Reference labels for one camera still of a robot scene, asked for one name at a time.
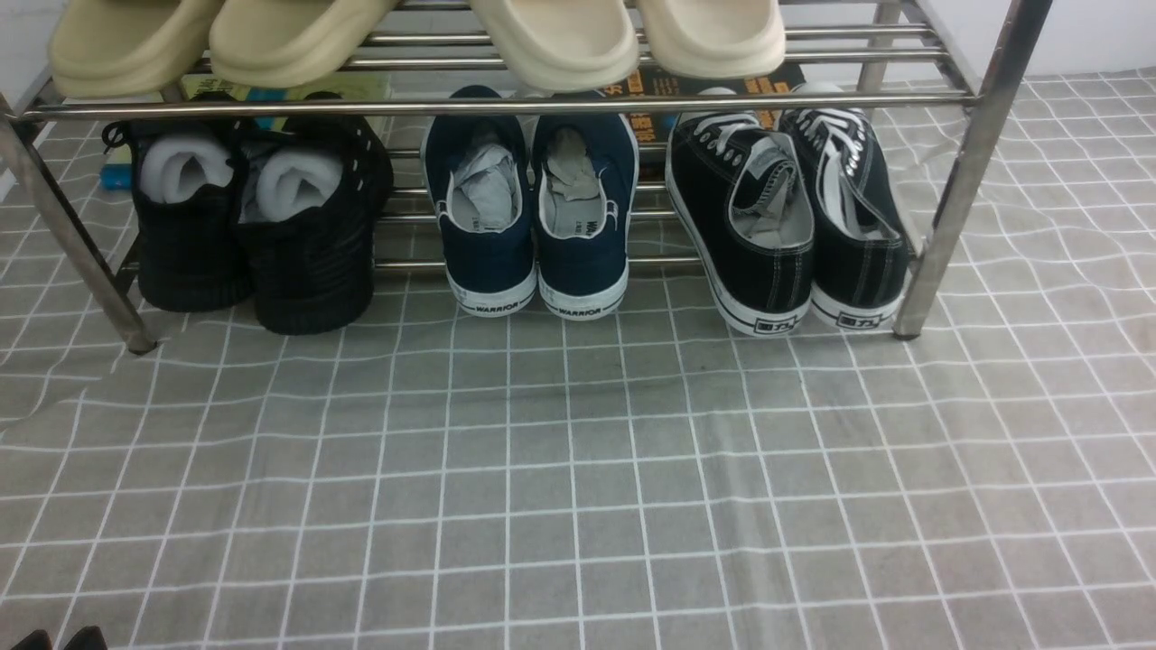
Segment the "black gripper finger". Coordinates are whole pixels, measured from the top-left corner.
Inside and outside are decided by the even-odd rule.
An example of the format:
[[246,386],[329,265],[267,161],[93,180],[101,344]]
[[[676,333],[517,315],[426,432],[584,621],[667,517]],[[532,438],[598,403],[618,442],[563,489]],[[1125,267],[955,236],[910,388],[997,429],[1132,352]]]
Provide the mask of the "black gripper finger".
[[99,626],[87,626],[77,630],[61,648],[62,650],[108,650],[103,630]]

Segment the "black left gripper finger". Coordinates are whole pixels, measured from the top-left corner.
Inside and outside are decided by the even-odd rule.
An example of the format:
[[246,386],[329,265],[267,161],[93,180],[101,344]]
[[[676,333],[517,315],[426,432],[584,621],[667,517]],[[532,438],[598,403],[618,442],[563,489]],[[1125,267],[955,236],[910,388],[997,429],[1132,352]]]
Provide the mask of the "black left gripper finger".
[[44,629],[36,629],[20,638],[12,650],[52,650],[52,638]]

